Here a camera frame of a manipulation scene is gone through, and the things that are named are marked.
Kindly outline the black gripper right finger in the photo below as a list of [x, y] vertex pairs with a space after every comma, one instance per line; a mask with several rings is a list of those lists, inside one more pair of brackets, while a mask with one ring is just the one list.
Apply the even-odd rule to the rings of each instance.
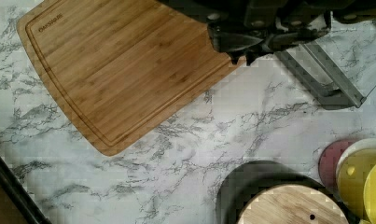
[[330, 32], [329, 27], [322, 29], [301, 28], [294, 32], [282, 34], [268, 34], [264, 40], [250, 47], [245, 53], [246, 65], [251, 65], [257, 58], [266, 54], [273, 54], [314, 41]]

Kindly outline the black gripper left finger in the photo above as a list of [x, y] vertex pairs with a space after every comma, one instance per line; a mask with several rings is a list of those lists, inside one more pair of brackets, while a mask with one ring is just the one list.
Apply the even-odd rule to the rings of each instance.
[[210, 23], [207, 31], [214, 50], [228, 54], [232, 64], [245, 57], [250, 65], [262, 56], [260, 44], [267, 37], [266, 30], [248, 29], [240, 23]]

